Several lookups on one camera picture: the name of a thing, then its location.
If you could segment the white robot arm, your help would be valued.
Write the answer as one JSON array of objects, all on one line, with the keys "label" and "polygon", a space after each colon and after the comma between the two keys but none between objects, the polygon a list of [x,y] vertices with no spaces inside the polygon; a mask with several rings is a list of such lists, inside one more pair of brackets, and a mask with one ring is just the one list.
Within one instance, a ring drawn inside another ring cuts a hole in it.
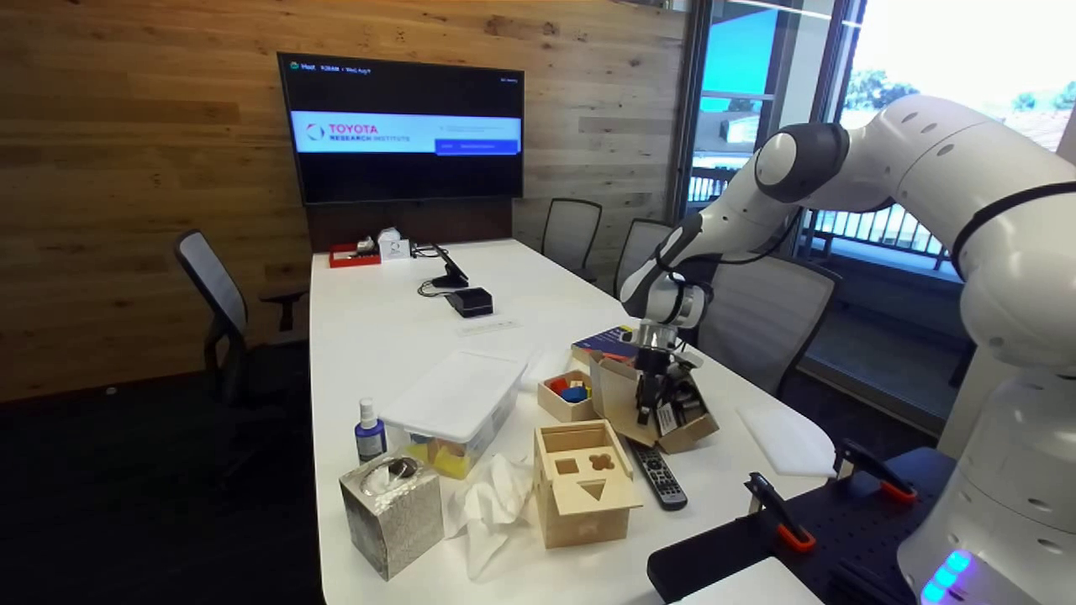
[{"label": "white robot arm", "polygon": [[963,275],[972,342],[1016,369],[970,448],[1072,454],[1076,166],[966,103],[913,94],[862,128],[788,124],[620,289],[647,331],[703,315],[694,264],[750,264],[802,210],[908,210]]}]

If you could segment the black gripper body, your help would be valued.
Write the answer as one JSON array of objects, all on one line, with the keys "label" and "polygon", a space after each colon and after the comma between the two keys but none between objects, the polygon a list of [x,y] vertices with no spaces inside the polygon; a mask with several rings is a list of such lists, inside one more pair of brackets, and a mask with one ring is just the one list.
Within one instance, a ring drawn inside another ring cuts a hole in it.
[{"label": "black gripper body", "polygon": [[696,389],[696,364],[687,355],[687,342],[676,331],[644,324],[632,337],[635,345],[635,420],[655,438],[683,432],[706,415]]}]

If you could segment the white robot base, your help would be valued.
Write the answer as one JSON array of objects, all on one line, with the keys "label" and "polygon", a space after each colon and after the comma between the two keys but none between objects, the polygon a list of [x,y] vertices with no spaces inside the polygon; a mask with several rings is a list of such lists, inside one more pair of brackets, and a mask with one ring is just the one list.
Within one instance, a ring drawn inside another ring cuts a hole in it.
[{"label": "white robot base", "polygon": [[993,394],[942,498],[898,544],[915,605],[1076,605],[1076,381]]}]

